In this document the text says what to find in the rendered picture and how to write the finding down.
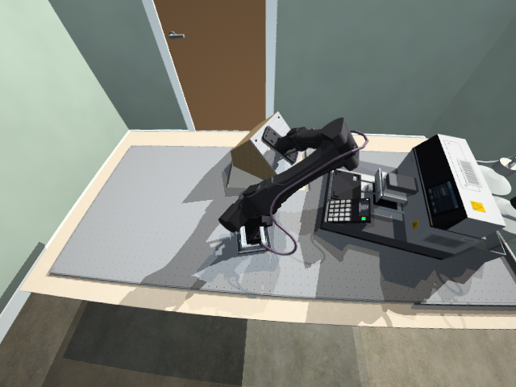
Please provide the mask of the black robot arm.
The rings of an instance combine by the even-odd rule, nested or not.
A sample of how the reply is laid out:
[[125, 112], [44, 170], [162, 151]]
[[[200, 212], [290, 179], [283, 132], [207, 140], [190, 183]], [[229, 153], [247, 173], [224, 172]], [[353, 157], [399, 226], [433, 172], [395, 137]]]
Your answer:
[[230, 232], [238, 231], [245, 224], [246, 241], [251, 245], [261, 241], [262, 215], [270, 216], [270, 206], [276, 197], [279, 196], [273, 215], [292, 194], [322, 175], [342, 167], [351, 172], [359, 166], [360, 150], [341, 158], [344, 153], [358, 148], [344, 118], [335, 119], [322, 129], [292, 128], [283, 137], [267, 126], [262, 139], [293, 164], [298, 152], [317, 149], [283, 173], [250, 185], [218, 219]]

